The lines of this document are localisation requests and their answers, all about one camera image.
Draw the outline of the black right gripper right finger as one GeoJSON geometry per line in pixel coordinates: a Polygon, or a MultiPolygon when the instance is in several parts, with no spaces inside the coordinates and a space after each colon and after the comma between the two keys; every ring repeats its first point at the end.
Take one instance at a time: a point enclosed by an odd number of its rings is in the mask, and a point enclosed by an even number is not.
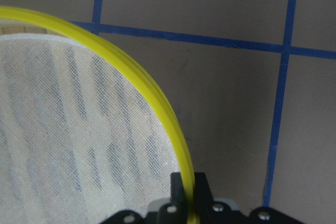
{"type": "Polygon", "coordinates": [[[205,173],[195,173],[194,207],[198,223],[212,223],[213,196],[205,173]]]}

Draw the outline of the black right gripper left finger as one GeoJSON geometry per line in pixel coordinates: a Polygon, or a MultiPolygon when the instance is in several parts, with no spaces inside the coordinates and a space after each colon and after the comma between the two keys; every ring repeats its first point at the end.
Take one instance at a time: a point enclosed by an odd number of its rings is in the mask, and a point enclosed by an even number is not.
{"type": "Polygon", "coordinates": [[[171,174],[171,207],[170,216],[172,223],[187,223],[187,202],[182,183],[181,174],[171,174]]]}

